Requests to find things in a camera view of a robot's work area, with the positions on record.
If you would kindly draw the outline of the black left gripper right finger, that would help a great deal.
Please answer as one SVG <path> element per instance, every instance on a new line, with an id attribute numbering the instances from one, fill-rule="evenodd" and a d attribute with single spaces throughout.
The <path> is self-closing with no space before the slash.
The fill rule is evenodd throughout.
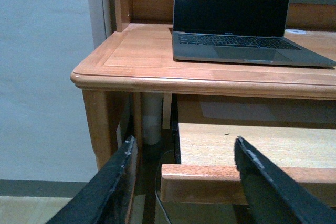
<path id="1" fill-rule="evenodd" d="M 234 159 L 256 223 L 335 223 L 335 211 L 242 137 Z"/>

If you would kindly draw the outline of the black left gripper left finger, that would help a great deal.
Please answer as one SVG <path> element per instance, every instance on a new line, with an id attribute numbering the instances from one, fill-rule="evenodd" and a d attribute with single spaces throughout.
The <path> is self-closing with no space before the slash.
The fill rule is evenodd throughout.
<path id="1" fill-rule="evenodd" d="M 94 178 L 48 223 L 129 223 L 138 146 L 129 136 Z"/>

